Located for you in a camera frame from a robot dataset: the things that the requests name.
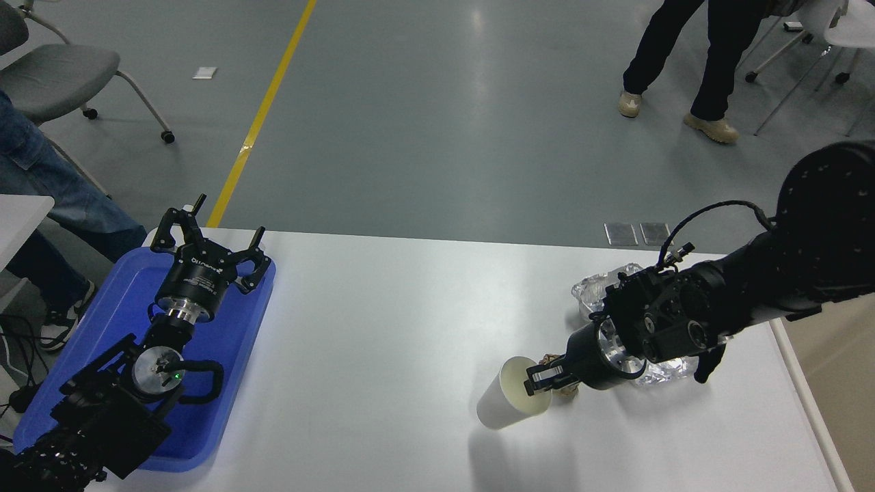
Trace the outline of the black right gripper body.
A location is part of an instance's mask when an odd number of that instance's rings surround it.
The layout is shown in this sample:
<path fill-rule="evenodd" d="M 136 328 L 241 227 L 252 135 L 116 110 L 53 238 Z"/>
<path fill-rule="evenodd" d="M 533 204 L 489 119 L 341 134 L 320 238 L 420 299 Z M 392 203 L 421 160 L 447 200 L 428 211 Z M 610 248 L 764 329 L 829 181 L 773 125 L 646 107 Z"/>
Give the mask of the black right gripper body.
<path fill-rule="evenodd" d="M 565 368 L 581 384 L 595 390 L 609 390 L 619 385 L 619 377 L 604 357 L 598 333 L 595 324 L 589 323 L 569 336 Z"/>

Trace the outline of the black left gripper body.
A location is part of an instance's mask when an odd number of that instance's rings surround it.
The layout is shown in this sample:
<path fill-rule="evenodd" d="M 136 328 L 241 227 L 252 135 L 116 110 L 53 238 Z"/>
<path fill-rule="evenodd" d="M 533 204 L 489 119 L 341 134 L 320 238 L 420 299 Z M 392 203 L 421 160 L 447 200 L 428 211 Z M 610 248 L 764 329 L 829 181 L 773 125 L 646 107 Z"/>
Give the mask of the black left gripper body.
<path fill-rule="evenodd" d="M 228 261 L 231 249 L 206 241 L 178 247 L 155 302 L 168 311 L 175 300 L 187 300 L 200 306 L 198 320 L 213 320 L 219 311 L 229 284 L 237 277 L 237 268 Z"/>

